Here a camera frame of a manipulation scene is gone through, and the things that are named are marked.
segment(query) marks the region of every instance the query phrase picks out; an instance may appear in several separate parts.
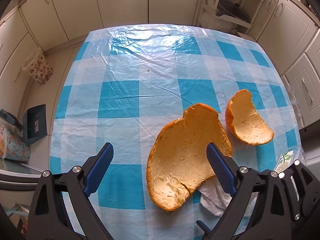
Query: paper towel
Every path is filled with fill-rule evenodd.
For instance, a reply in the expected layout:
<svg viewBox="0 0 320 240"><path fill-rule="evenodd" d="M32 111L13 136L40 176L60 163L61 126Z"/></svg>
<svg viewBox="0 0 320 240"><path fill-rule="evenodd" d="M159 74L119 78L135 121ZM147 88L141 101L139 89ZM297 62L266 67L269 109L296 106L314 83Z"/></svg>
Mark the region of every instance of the paper towel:
<svg viewBox="0 0 320 240"><path fill-rule="evenodd" d="M231 201L230 194L223 191L218 178L215 176L204 181L198 190L202 193L200 203L211 213L221 217ZM252 193L247 209L244 213L245 217L250 217L257 200L258 193Z"/></svg>

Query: blue gripper pad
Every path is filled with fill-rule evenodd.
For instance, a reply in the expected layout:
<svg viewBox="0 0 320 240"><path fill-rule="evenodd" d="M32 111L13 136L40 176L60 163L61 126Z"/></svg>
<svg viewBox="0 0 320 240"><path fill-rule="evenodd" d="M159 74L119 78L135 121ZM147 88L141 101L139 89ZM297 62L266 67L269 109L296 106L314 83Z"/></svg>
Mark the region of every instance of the blue gripper pad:
<svg viewBox="0 0 320 240"><path fill-rule="evenodd" d="M209 143L207 146L207 158L214 173L218 177L223 191L233 197L237 192L235 187L236 178L223 160L222 154L218 151L220 150L215 145Z"/></svg>
<svg viewBox="0 0 320 240"><path fill-rule="evenodd" d="M95 193L97 191L112 159L113 146L109 143L87 175L86 186L83 190L87 197L89 197L91 193Z"/></svg>

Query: blue checkered plastic tablecloth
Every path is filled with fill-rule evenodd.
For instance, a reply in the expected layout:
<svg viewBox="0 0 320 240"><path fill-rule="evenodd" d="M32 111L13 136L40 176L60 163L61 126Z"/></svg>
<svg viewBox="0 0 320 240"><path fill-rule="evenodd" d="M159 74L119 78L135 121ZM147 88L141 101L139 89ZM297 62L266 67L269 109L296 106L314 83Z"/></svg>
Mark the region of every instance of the blue checkered plastic tablecloth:
<svg viewBox="0 0 320 240"><path fill-rule="evenodd" d="M300 144L300 137L284 85L257 43L176 25L91 32L60 96L50 169L67 172L110 142L113 161L90 201L114 239L199 240L203 232L196 220L213 228L219 218L201 206L198 191L172 213L155 206L145 178L148 154L161 128L194 103L212 106L225 125L227 102L240 89L251 91L275 137L254 147L228 134L233 158L259 171L273 169L281 153ZM67 194L64 199L81 232Z"/></svg>

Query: metal screw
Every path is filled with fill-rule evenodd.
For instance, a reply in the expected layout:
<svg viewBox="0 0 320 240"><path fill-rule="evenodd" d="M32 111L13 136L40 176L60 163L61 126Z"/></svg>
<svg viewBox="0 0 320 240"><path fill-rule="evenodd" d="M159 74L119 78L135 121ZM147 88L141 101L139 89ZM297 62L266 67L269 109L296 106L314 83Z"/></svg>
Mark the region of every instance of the metal screw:
<svg viewBox="0 0 320 240"><path fill-rule="evenodd" d="M295 216L294 216L294 220L299 220L299 218L300 218L300 214L296 214Z"/></svg>
<svg viewBox="0 0 320 240"><path fill-rule="evenodd" d="M72 168L72 171L74 173L78 173L79 171L81 171L81 167L80 166L75 166L75 167Z"/></svg>
<svg viewBox="0 0 320 240"><path fill-rule="evenodd" d="M240 170L241 173L247 173L248 172L248 169L246 167L243 167L243 166L240 167L239 170Z"/></svg>
<svg viewBox="0 0 320 240"><path fill-rule="evenodd" d="M42 173L42 176L44 176L44 177L48 177L49 175L50 175L50 171L44 171Z"/></svg>
<svg viewBox="0 0 320 240"><path fill-rule="evenodd" d="M284 172L279 173L279 178L283 179L284 178Z"/></svg>
<svg viewBox="0 0 320 240"><path fill-rule="evenodd" d="M278 177L278 173L276 173L275 171L271 171L270 175L274 178Z"/></svg>

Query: checkered tablecloth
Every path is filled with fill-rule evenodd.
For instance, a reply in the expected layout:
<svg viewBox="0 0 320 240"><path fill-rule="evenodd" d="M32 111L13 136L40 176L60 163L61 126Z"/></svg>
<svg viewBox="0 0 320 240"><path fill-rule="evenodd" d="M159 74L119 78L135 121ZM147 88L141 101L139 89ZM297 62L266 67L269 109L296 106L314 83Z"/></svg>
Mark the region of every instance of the checkered tablecloth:
<svg viewBox="0 0 320 240"><path fill-rule="evenodd" d="M300 144L300 137L285 87L257 43L176 25L91 32L60 96L50 169L67 172L110 142L113 161L90 201L114 239L201 239L196 220L213 228L219 218L201 206L198 191L172 213L155 206L145 178L148 154L161 128L194 103L212 106L225 125L227 102L239 89L251 91L275 137L254 147L228 134L233 158L259 171L273 169L281 153ZM64 199L81 232L67 194Z"/></svg>

